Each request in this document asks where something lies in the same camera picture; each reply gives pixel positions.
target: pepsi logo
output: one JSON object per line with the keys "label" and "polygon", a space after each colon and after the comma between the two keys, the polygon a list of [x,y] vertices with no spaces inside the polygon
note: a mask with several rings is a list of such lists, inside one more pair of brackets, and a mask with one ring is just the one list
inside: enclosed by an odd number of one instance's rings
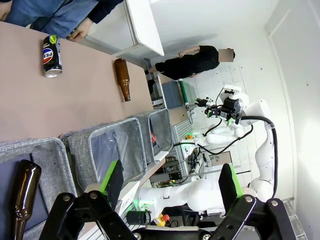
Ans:
{"label": "pepsi logo", "polygon": [[50,62],[54,57],[54,52],[50,48],[43,49],[43,64]]}

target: screw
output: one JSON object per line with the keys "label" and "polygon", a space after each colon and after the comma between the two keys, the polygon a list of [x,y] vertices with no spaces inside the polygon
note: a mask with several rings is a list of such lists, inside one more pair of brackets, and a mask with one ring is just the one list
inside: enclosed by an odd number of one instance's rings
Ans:
{"label": "screw", "polygon": [[90,198],[96,199],[98,195],[95,192],[90,193]]}
{"label": "screw", "polygon": [[278,206],[278,203],[277,203],[276,200],[272,200],[272,201],[271,201],[271,204],[272,204],[272,206],[274,206],[274,207]]}
{"label": "screw", "polygon": [[135,238],[138,239],[138,240],[141,240],[141,239],[142,239],[140,233],[135,232],[133,235],[134,235]]}
{"label": "screw", "polygon": [[210,237],[211,237],[210,234],[205,234],[203,235],[202,240],[208,240]]}
{"label": "screw", "polygon": [[246,196],[245,200],[247,203],[251,203],[252,202],[252,198],[250,196]]}
{"label": "screw", "polygon": [[68,195],[63,196],[63,201],[68,202],[70,200],[70,197]]}

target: amber bottle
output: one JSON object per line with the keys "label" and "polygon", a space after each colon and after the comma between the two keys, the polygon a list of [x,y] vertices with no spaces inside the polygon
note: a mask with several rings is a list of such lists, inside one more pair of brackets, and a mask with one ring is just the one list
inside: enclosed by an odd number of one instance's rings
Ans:
{"label": "amber bottle", "polygon": [[11,193],[12,240],[23,239],[26,223],[34,208],[40,176],[40,166],[29,160],[20,161]]}
{"label": "amber bottle", "polygon": [[121,87],[124,100],[126,102],[130,101],[130,78],[128,73],[127,62],[123,58],[118,58],[114,61],[115,74],[117,78],[117,83]]}

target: jeans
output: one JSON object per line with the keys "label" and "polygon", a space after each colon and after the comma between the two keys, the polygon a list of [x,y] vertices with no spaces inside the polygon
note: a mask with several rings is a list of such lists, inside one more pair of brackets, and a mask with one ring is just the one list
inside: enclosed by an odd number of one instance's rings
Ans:
{"label": "jeans", "polygon": [[22,27],[32,24],[34,30],[65,39],[97,3],[97,0],[13,0],[5,21]]}

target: soda can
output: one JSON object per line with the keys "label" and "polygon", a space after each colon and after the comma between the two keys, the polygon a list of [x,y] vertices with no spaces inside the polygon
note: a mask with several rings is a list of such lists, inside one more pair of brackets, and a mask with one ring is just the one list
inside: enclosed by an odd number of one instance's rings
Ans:
{"label": "soda can", "polygon": [[43,68],[47,78],[53,78],[62,73],[60,37],[57,35],[49,35],[43,40]]}

